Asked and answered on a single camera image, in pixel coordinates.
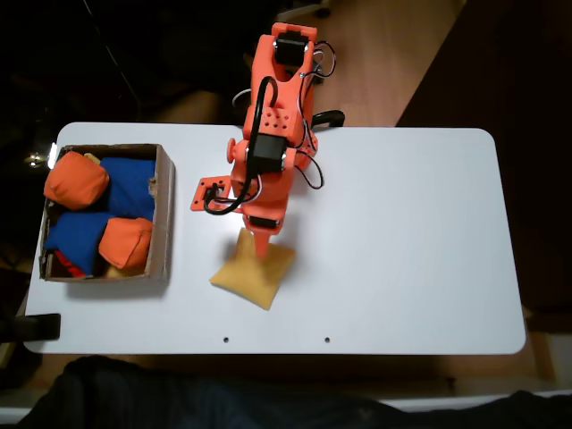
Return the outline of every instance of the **cardboard box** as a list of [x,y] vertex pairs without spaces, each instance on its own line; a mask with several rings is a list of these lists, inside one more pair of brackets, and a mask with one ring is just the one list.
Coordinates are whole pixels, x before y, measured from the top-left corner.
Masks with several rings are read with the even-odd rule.
[[50,226],[57,215],[66,211],[62,206],[55,205],[46,200],[44,206],[44,222],[41,230],[41,253],[39,257],[39,276],[51,282],[118,282],[137,279],[166,279],[170,265],[170,247],[172,239],[172,200],[174,191],[175,166],[161,145],[155,144],[128,144],[128,145],[82,145],[66,146],[60,150],[58,160],[68,151],[80,154],[90,153],[99,159],[106,156],[117,156],[133,159],[156,160],[155,177],[149,181],[149,193],[155,199],[155,212],[153,214],[153,233],[147,264],[143,274],[129,277],[109,278],[103,277],[104,263],[100,273],[94,277],[74,278],[62,266],[58,258],[51,251],[44,250],[44,243],[49,235]]

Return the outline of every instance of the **orange robotic arm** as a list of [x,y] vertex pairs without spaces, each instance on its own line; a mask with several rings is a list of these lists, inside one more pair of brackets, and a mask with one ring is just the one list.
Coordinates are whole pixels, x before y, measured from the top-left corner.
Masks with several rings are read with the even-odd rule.
[[[201,179],[191,204],[191,210],[212,215],[242,213],[261,258],[270,237],[282,229],[295,168],[305,170],[318,148],[310,130],[312,77],[330,74],[314,70],[314,54],[322,52],[316,48],[327,45],[317,44],[316,37],[314,28],[275,23],[272,35],[260,38],[243,140],[231,139],[227,149],[227,160],[234,163],[231,175]],[[343,114],[336,114],[337,125],[343,124]],[[321,122],[333,122],[329,119]],[[228,199],[231,188],[236,199]]]

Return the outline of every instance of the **black fabric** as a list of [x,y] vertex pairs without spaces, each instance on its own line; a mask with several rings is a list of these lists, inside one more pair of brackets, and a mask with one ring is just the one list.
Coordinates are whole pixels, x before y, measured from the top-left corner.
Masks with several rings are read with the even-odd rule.
[[373,400],[148,371],[105,357],[70,363],[18,427],[566,428],[572,398],[520,391],[480,407],[406,413]]
[[243,54],[270,33],[282,3],[88,0],[103,39],[144,99],[182,83],[227,97],[248,88]]

